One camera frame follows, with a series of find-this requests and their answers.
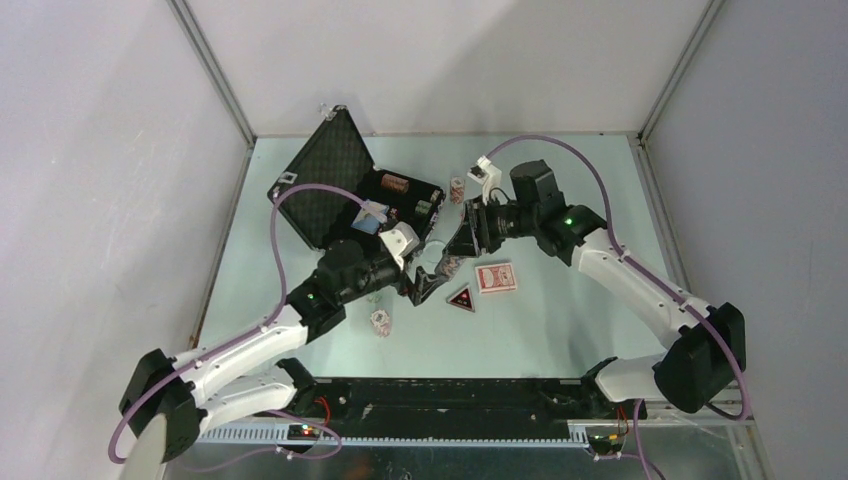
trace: table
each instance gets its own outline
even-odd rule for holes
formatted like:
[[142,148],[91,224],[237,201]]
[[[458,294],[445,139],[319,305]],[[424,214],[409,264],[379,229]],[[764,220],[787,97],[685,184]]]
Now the table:
[[[377,166],[448,190],[452,175],[467,170],[504,135],[375,136],[365,139]],[[606,183],[620,241],[660,273],[666,267],[649,203],[625,135],[557,136],[583,152]],[[279,281],[271,254],[268,188],[306,138],[261,138],[256,143],[220,269],[212,290],[200,344],[229,337],[267,315],[278,301]],[[603,214],[598,187],[588,170],[565,150],[538,141],[508,147],[495,158],[504,172],[502,188],[512,196],[509,170],[545,159],[568,203]],[[466,198],[480,187],[467,182]],[[459,225],[460,207],[446,203],[431,239],[447,241]],[[282,216],[277,235],[289,290],[315,268],[310,250]],[[481,297],[474,265],[511,261],[518,290]],[[476,313],[450,306],[446,298],[470,283]],[[347,305],[347,319],[299,349],[296,357],[314,376],[356,377],[579,377],[600,360],[658,353],[647,327],[606,289],[555,258],[533,239],[507,241],[495,254],[468,261],[457,276],[425,304],[383,292],[393,318],[392,333],[377,337],[374,309],[365,299]]]

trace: white wall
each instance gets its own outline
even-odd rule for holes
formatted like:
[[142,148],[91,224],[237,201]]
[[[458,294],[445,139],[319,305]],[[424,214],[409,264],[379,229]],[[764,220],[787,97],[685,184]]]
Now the white wall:
[[696,291],[746,314],[777,477],[845,478],[848,3],[728,2],[650,153]]
[[707,0],[190,3],[261,136],[635,131]]
[[5,1],[0,71],[2,476],[114,477],[118,400],[186,345],[245,145],[164,1]]

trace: red triangle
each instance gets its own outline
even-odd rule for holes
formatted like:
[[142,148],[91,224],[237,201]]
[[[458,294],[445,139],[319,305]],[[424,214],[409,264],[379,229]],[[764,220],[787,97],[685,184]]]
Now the red triangle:
[[471,302],[471,287],[466,285],[458,292],[448,297],[448,304],[473,312],[474,304]]

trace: red deck of cards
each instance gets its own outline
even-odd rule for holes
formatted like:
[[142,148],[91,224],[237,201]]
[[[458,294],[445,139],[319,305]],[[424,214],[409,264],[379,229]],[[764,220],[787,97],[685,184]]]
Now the red deck of cards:
[[510,292],[518,288],[511,263],[475,267],[480,293]]

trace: white tabletop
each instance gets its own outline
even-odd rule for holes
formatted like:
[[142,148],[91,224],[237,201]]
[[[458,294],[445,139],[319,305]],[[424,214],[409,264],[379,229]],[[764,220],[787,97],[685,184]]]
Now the white tabletop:
[[[509,138],[486,136],[388,136],[365,142],[379,167],[442,185],[451,175]],[[606,183],[620,241],[666,273],[649,205],[624,135],[563,135],[591,160]],[[263,138],[254,150],[232,230],[201,331],[200,343],[224,339],[267,315],[279,299],[271,255],[266,192],[305,143],[305,138]],[[512,196],[509,170],[545,159],[568,203],[603,216],[598,187],[570,153],[542,142],[520,142],[495,158],[502,187]],[[480,188],[467,182],[466,198]],[[446,202],[431,239],[449,240],[460,207]],[[289,290],[315,268],[310,250],[282,216],[277,235]],[[480,296],[474,265],[511,261],[518,290]],[[446,298],[470,283],[476,313],[448,305]],[[391,335],[379,338],[370,324],[374,305],[347,305],[347,319],[299,349],[296,357],[315,376],[358,377],[579,377],[606,357],[637,357],[662,349],[648,328],[588,277],[542,253],[532,239],[508,240],[495,254],[468,261],[456,277],[423,305],[385,290],[383,307],[393,319]]]

